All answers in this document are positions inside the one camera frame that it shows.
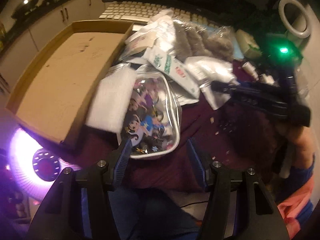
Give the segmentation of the person's right hand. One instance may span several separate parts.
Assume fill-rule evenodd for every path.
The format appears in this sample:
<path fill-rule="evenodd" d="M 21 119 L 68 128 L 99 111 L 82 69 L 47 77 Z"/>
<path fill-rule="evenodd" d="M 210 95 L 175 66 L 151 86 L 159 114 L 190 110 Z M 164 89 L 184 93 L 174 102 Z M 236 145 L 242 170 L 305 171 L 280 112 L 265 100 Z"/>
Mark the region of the person's right hand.
<path fill-rule="evenodd" d="M 310 168 L 316 152 L 311 128 L 285 123 L 276 123 L 275 128 L 280 135 L 284 136 L 294 146 L 292 165 L 300 169 Z"/>

